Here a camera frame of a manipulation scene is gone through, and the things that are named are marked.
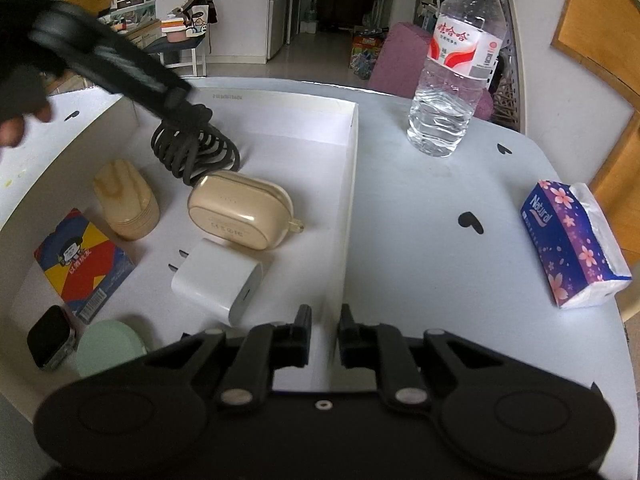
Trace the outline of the person's left hand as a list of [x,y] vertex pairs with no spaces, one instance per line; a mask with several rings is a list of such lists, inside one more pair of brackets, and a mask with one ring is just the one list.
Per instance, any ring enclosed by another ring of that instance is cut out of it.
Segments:
[[35,62],[37,49],[29,40],[32,25],[50,0],[1,0],[1,147],[16,148],[26,131],[26,116],[40,122],[52,120],[52,108],[44,92]]

